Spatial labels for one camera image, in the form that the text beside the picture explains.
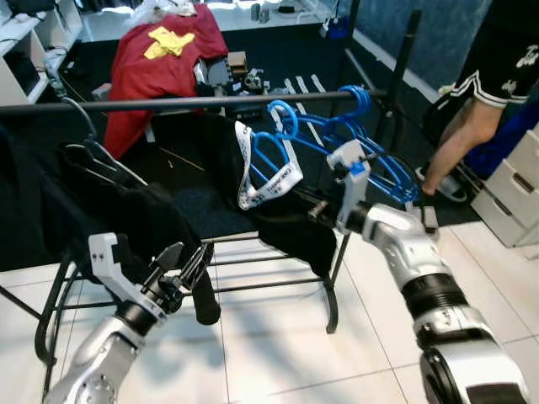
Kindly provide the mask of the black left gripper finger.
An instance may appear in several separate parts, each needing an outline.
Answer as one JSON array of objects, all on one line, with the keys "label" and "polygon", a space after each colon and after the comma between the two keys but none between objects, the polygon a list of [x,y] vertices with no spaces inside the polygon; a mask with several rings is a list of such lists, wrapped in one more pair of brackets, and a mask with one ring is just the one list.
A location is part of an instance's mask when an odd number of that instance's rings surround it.
[{"label": "black left gripper finger", "polygon": [[154,270],[155,279],[159,279],[163,274],[173,272],[173,270],[176,269],[182,250],[184,250],[183,243],[174,243],[173,245],[165,247],[165,249],[154,258],[154,263],[157,265],[157,269]]},{"label": "black left gripper finger", "polygon": [[215,255],[215,243],[201,243],[181,266],[179,284],[185,286],[189,291],[194,291],[204,279],[205,270],[211,265],[213,255]]}]

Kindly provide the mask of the black garment with white waistband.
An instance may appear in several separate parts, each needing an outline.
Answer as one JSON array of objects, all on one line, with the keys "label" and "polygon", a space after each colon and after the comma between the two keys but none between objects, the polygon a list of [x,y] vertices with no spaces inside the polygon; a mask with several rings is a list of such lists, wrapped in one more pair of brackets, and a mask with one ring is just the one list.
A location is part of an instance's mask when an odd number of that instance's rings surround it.
[{"label": "black garment with white waistband", "polygon": [[243,172],[248,168],[240,149],[240,140],[245,137],[253,137],[253,128],[218,114],[196,118],[191,134],[219,200],[253,223],[266,245],[301,259],[317,277],[326,279],[334,268],[338,238],[330,228],[307,218],[311,207],[303,199],[289,193],[247,209],[240,205]]}]

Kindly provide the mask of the grey metal hanger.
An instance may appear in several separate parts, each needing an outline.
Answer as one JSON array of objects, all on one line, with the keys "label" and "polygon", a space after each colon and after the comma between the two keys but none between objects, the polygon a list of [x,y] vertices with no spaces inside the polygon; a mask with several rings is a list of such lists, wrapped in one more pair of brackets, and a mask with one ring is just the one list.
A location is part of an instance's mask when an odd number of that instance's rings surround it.
[{"label": "grey metal hanger", "polygon": [[132,172],[124,164],[120,164],[118,159],[115,159],[104,149],[103,146],[97,142],[98,132],[96,130],[93,120],[89,118],[88,112],[77,103],[76,100],[67,96],[61,97],[61,101],[65,104],[71,105],[81,116],[86,127],[88,127],[88,134],[80,142],[71,143],[71,145],[64,146],[68,150],[78,150],[83,157],[78,157],[80,162],[78,165],[84,172],[88,172],[101,178],[107,183],[118,186],[135,185],[136,183],[141,186],[147,186],[147,182],[142,180],[137,173]]}]

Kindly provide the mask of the black long sleeve garment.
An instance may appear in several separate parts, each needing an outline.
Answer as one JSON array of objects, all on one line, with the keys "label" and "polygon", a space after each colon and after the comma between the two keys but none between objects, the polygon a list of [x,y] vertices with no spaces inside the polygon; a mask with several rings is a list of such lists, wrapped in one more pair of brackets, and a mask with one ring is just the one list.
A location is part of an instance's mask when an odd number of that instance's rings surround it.
[{"label": "black long sleeve garment", "polygon": [[54,264],[62,254],[88,258],[88,238],[124,235],[135,257],[123,273],[134,284],[147,263],[176,242],[176,266],[191,261],[203,240],[165,189],[144,184],[98,143],[58,143],[56,164],[0,126],[0,272]]}]

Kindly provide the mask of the grey slide sandal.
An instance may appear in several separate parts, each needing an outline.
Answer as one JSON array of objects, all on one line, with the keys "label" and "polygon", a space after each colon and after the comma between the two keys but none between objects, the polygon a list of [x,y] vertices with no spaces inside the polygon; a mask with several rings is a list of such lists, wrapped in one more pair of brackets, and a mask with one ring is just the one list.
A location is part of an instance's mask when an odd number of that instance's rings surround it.
[{"label": "grey slide sandal", "polygon": [[434,196],[427,195],[423,191],[419,192],[416,207],[419,208],[420,222],[423,223],[424,231],[432,240],[438,239],[439,223],[436,219],[436,208],[434,206]]},{"label": "grey slide sandal", "polygon": [[[429,165],[425,164],[415,169],[417,180],[420,186],[426,184],[426,173],[429,170]],[[449,172],[436,186],[436,192],[446,197],[454,203],[465,203],[468,199],[468,192],[463,188],[462,179],[458,178],[457,173]]]}]

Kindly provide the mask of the black metal clothes rack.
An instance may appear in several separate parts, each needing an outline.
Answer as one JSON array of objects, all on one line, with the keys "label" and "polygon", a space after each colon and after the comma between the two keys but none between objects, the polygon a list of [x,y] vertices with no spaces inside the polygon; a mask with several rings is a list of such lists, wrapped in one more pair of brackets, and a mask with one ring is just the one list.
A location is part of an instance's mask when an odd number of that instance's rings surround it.
[{"label": "black metal clothes rack", "polygon": [[[350,49],[350,43],[355,41],[355,36],[358,34],[354,30],[358,23],[358,12],[360,10],[360,0],[353,0],[353,5],[350,9],[350,37],[347,42],[340,46],[340,59],[338,74],[342,76],[345,66],[351,66],[361,77],[363,85],[366,85],[367,92],[374,99],[377,108],[380,109],[380,120],[378,127],[375,130],[378,136],[384,135],[387,123],[393,123],[394,135],[400,137],[403,134],[403,119],[404,114],[399,108],[399,93],[400,86],[403,82],[404,73],[407,72],[409,58],[412,55],[412,49],[415,42],[417,32],[419,32],[419,24],[423,12],[416,8],[408,16],[407,29],[404,32],[402,45],[398,51],[397,65],[392,67],[392,77],[388,88],[378,89],[375,84],[366,74],[365,68],[355,58],[354,52]],[[273,95],[259,96],[213,96],[213,97],[193,97],[193,98],[162,98],[148,100],[124,100],[108,101],[108,103],[51,103],[51,104],[24,104],[24,105],[0,105],[0,118],[5,118],[8,115],[37,115],[44,113],[62,113],[62,112],[78,112],[85,118],[89,110],[98,112],[118,112],[127,110],[188,110],[208,109],[210,107],[227,107],[228,105],[247,105],[247,104],[269,104],[275,100]],[[334,269],[328,277],[315,278],[313,281],[316,284],[323,286],[323,291],[326,293],[328,302],[328,324],[326,332],[328,335],[335,334],[339,325],[339,303],[338,296],[335,292],[335,281],[338,277],[340,267],[343,265],[344,253],[350,239],[344,237],[339,243],[334,257]],[[51,382],[53,381],[53,370],[56,365],[54,357],[56,351],[56,338],[61,325],[62,313],[68,311],[68,306],[65,305],[65,300],[71,289],[71,285],[78,281],[84,280],[81,274],[76,274],[74,268],[68,264],[62,264],[57,270],[53,280],[51,281],[51,291],[45,301],[42,311],[35,311],[24,301],[17,299],[14,294],[11,294],[4,286],[0,286],[0,296],[4,299],[12,301],[13,304],[26,311],[31,316],[38,320],[37,331],[34,334],[35,354],[39,361],[44,365],[44,381],[42,393],[50,392]]]}]

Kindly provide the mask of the black carpet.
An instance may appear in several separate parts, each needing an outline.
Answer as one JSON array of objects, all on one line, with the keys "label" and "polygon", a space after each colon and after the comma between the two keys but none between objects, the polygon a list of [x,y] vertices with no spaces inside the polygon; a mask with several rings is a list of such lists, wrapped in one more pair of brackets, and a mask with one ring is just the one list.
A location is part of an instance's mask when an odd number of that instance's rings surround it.
[{"label": "black carpet", "polygon": [[[321,38],[315,24],[293,24],[264,29],[226,31],[228,50],[245,51],[254,68],[263,70],[265,80],[281,86],[304,77],[309,91],[315,92],[312,76],[327,91],[338,88],[340,46]],[[65,73],[69,97],[91,97],[97,86],[111,80],[113,59],[118,54],[116,40],[76,43],[70,56],[73,73]],[[402,83],[398,93],[399,108],[407,123],[397,151],[416,168],[434,153],[430,142],[421,135],[421,124],[431,101],[417,88]],[[149,182],[161,182],[173,193],[174,200],[189,217],[193,227],[205,237],[228,236],[253,230],[253,224],[237,213],[228,212],[220,201],[211,201],[207,167],[191,142],[169,131],[169,125],[183,125],[191,115],[164,116],[154,119],[155,131],[163,143],[158,151],[153,146],[135,147],[124,163]],[[88,133],[85,120],[77,112],[26,115],[7,118],[5,127],[13,135],[23,137],[51,167],[56,165],[54,150],[62,142],[81,140]]]}]

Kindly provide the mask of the small grey brown device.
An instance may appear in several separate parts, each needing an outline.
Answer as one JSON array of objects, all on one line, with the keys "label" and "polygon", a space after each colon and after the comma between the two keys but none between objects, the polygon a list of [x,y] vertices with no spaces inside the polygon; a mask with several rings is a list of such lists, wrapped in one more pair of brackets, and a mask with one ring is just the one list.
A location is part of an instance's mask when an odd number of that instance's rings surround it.
[{"label": "small grey brown device", "polygon": [[194,66],[196,91],[200,95],[265,95],[270,86],[264,71],[248,65],[245,51],[230,51],[226,57],[200,59]]}]

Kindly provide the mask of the red shirt with yellow star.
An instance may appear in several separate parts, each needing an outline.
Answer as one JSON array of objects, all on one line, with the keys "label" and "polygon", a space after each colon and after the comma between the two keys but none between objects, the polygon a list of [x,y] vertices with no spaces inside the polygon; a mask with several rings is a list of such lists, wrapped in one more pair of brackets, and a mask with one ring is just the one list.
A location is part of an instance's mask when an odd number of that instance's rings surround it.
[{"label": "red shirt with yellow star", "polygon": [[136,24],[119,39],[109,100],[145,100],[196,95],[194,66],[227,56],[228,48],[208,5],[192,15],[168,13],[161,22]]}]

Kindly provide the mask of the white drawer cabinet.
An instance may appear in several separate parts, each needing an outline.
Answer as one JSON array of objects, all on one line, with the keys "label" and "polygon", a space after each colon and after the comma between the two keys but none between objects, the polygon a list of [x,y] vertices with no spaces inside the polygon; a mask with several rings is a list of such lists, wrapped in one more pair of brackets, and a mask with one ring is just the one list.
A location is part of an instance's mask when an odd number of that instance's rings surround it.
[{"label": "white drawer cabinet", "polygon": [[471,203],[507,247],[539,242],[539,134],[528,130]]}]

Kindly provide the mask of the blue bag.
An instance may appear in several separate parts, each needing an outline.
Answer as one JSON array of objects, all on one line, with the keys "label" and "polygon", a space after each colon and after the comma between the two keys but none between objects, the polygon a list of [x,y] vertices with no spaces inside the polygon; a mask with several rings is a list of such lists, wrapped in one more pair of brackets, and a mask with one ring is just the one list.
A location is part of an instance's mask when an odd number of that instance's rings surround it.
[{"label": "blue bag", "polygon": [[463,159],[479,178],[489,178],[497,166],[516,148],[520,139],[532,130],[539,120],[538,101],[527,101],[519,111],[498,127],[489,142],[475,146]]}]

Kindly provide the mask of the person in black shorts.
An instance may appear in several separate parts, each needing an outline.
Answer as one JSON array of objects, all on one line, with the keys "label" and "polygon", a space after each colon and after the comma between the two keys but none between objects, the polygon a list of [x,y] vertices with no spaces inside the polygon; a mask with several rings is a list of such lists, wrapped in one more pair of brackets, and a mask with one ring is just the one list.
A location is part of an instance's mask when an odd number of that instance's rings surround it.
[{"label": "person in black shorts", "polygon": [[424,116],[435,143],[420,191],[436,186],[475,147],[489,142],[509,104],[523,104],[538,81],[538,10],[528,0],[492,0],[455,82]]}]

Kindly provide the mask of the white shelf unit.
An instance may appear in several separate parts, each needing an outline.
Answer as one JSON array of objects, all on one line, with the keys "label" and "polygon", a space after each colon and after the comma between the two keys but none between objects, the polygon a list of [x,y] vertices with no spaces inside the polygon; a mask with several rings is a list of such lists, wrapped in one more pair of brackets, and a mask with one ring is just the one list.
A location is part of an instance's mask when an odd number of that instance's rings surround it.
[{"label": "white shelf unit", "polygon": [[0,0],[0,105],[37,103],[50,92],[61,61],[83,31],[77,0],[53,0],[54,7],[26,19]]}]

